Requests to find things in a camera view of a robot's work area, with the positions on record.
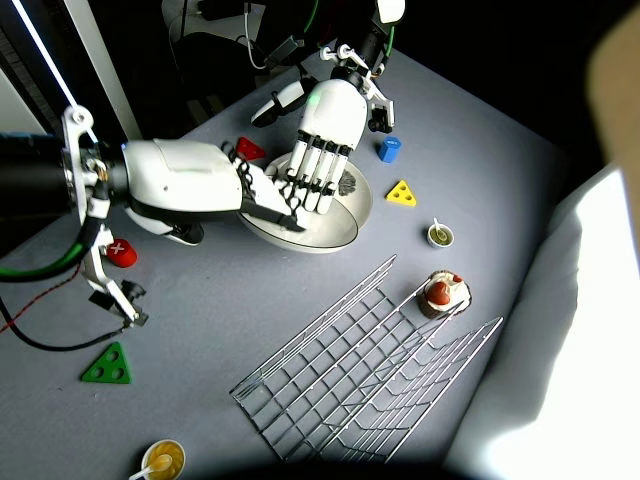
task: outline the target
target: cupcake with strawberry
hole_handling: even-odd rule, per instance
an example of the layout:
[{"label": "cupcake with strawberry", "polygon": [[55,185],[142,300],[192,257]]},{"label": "cupcake with strawberry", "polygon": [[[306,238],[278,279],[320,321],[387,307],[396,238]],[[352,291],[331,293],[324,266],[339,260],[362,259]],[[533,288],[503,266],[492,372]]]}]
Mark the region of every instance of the cupcake with strawberry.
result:
[{"label": "cupcake with strawberry", "polygon": [[427,318],[436,318],[456,305],[456,315],[471,305],[471,292],[462,277],[448,270],[431,274],[431,281],[418,295],[418,305]]}]

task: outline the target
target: bowl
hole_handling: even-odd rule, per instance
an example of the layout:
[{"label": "bowl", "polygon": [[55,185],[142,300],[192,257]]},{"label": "bowl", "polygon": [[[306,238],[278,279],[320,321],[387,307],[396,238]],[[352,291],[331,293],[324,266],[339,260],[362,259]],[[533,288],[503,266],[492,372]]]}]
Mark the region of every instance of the bowl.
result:
[{"label": "bowl", "polygon": [[447,235],[447,240],[448,242],[446,244],[442,244],[442,243],[438,243],[433,236],[436,235],[436,226],[431,225],[429,227],[429,230],[427,230],[427,241],[429,242],[429,245],[431,245],[434,248],[449,248],[451,245],[453,245],[453,240],[454,240],[454,236],[453,236],[453,231],[447,227],[446,225],[440,224],[440,230],[442,232],[444,232]]},{"label": "bowl", "polygon": [[[144,452],[144,455],[142,456],[142,463],[140,464],[140,470],[143,470],[145,468],[147,468],[148,464],[149,464],[149,456],[151,455],[151,452],[153,452],[155,450],[156,447],[158,447],[159,445],[163,444],[163,443],[171,443],[173,445],[175,445],[176,447],[178,447],[180,449],[180,451],[182,452],[182,458],[184,459],[184,461],[182,462],[182,467],[178,470],[178,472],[175,474],[175,476],[172,477],[172,480],[176,480],[177,478],[180,477],[180,475],[182,475],[182,472],[184,471],[184,465],[187,461],[187,456],[184,452],[184,448],[182,447],[182,445],[180,445],[179,442],[176,442],[175,440],[171,440],[169,438],[165,438],[164,440],[160,440],[156,443],[154,443],[153,445],[151,445],[149,448],[147,448],[147,451]],[[151,477],[149,477],[149,475],[145,475],[144,480],[153,480]]]},{"label": "bowl", "polygon": [[[291,154],[274,160],[270,169],[286,168]],[[240,219],[253,233],[267,242],[296,252],[331,253],[352,243],[364,226],[373,207],[371,187],[364,175],[352,163],[347,162],[345,172],[351,174],[355,189],[346,195],[335,195],[325,215],[310,213],[310,222],[304,232],[292,232],[274,223],[241,213]]]}]

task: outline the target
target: small cup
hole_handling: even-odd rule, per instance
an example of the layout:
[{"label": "small cup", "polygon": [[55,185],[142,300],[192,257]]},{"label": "small cup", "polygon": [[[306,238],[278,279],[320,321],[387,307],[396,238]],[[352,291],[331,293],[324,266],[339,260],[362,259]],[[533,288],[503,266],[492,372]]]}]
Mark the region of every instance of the small cup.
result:
[{"label": "small cup", "polygon": [[[147,468],[147,466],[149,465],[149,455],[151,455],[151,452],[161,443],[172,443],[175,446],[177,446],[180,450],[182,450],[182,458],[184,458],[184,462],[182,462],[182,467],[180,468],[180,470],[178,471],[178,473],[176,473],[176,476],[173,477],[174,480],[177,480],[178,478],[180,478],[180,475],[182,475],[182,472],[184,471],[184,466],[187,463],[187,456],[185,454],[184,448],[182,447],[182,445],[180,445],[179,442],[176,442],[175,440],[171,440],[170,438],[165,438],[164,440],[159,440],[156,443],[154,443],[153,445],[151,445],[149,448],[147,448],[147,451],[144,452],[144,455],[142,456],[142,463],[140,464],[140,469],[143,470],[145,468]],[[144,480],[151,480],[149,478],[149,475],[145,475]]]},{"label": "small cup", "polygon": [[431,245],[434,248],[448,248],[451,245],[453,245],[453,239],[454,239],[453,231],[451,231],[449,227],[443,224],[440,224],[440,230],[447,235],[448,242],[446,244],[443,244],[443,243],[438,243],[436,240],[433,239],[433,235],[436,235],[436,226],[434,224],[429,227],[429,230],[427,230],[427,241],[429,242],[429,245]]}]

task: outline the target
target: white robotic hand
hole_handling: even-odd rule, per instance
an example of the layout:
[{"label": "white robotic hand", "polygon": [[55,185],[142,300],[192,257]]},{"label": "white robotic hand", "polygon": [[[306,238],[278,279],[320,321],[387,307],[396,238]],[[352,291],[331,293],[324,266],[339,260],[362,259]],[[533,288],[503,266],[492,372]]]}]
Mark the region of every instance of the white robotic hand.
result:
[{"label": "white robotic hand", "polygon": [[[367,101],[350,83],[320,82],[307,99],[298,141],[280,182],[289,205],[324,214],[367,122]],[[267,174],[275,175],[273,168]]]}]

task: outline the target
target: wire rack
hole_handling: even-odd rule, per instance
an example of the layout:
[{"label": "wire rack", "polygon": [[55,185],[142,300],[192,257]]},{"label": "wire rack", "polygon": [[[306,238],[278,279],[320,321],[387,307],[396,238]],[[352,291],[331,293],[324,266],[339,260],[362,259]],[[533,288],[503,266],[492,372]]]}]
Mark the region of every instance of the wire rack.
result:
[{"label": "wire rack", "polygon": [[502,323],[442,345],[460,304],[411,322],[379,288],[394,255],[230,393],[284,461],[388,461]]}]

